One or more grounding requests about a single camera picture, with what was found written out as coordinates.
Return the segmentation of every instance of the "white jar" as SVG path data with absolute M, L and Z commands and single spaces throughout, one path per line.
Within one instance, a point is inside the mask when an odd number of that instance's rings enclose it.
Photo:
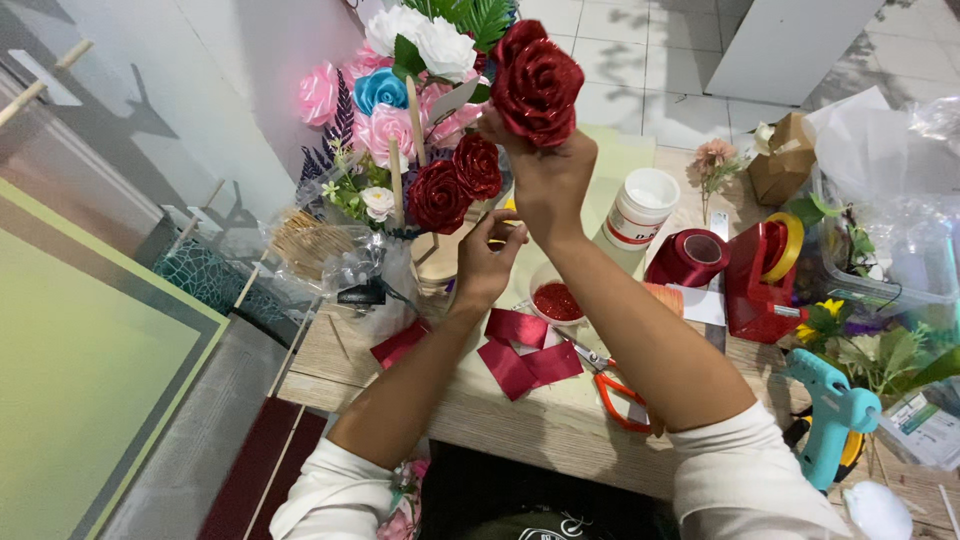
M 613 200 L 603 233 L 614 246 L 646 250 L 680 201 L 680 186 L 658 169 L 637 169 L 627 175 Z

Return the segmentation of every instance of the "hand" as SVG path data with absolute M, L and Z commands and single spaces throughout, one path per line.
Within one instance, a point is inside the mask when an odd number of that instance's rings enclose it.
M 549 254 L 558 242 L 583 236 L 580 208 L 597 160 L 593 139 L 576 131 L 557 148 L 538 149 L 507 132 L 496 110 L 480 118 L 480 132 L 507 149 L 516 178 L 516 210 L 543 251 Z
M 481 312 L 490 309 L 503 294 L 510 281 L 516 253 L 527 243 L 525 225 L 516 227 L 507 220 L 517 220 L 513 210 L 494 210 L 460 241 L 457 258 L 457 296 L 450 311 L 469 307 Z M 490 240 L 506 241 L 488 243 Z

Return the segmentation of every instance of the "teal glue gun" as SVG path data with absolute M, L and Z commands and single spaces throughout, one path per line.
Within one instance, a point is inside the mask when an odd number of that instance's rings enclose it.
M 850 388 L 844 374 L 810 351 L 794 349 L 786 356 L 786 375 L 799 380 L 813 399 L 813 422 L 806 446 L 797 458 L 804 477 L 826 491 L 836 477 L 850 430 L 876 429 L 880 399 L 866 388 Z

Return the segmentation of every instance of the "person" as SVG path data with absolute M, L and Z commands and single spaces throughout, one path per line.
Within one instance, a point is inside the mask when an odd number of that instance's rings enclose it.
M 736 368 L 584 234 L 579 216 L 596 143 L 576 132 L 551 151 L 536 149 L 507 133 L 495 111 L 480 126 L 510 157 L 518 215 L 495 210 L 460 243 L 457 289 L 446 318 L 360 394 L 309 456 L 271 523 L 275 540 L 376 537 L 391 509 L 392 471 L 422 437 L 468 336 L 507 287 L 528 234 L 673 443 L 680 460 L 673 502 L 680 536 L 849 536 L 831 504 L 804 479 L 774 417 Z M 519 218 L 521 225 L 507 223 Z M 493 251 L 490 239 L 504 240 L 502 249 Z M 609 486 L 573 486 L 592 482 L 555 473 L 562 478 L 545 481 L 559 487 L 545 489 L 535 473 L 520 469 L 525 466 L 508 464 L 507 474 L 498 475 L 493 469 L 502 464 L 492 457 L 470 459 L 480 464 L 461 464 L 459 471 L 449 460 L 434 459 L 422 487 L 421 539 L 670 535 L 648 519 L 649 500 L 634 501 Z M 487 484 L 492 492 L 474 492 Z M 538 504 L 530 493 L 550 501 Z M 605 507 L 616 507 L 616 515 L 605 514 Z

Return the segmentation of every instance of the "cardboard box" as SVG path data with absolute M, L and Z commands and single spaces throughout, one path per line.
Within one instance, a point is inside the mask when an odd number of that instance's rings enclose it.
M 817 158 L 800 125 L 803 117 L 800 112 L 784 116 L 770 137 L 770 156 L 759 155 L 747 167 L 756 200 L 762 205 L 787 202 L 810 176 Z

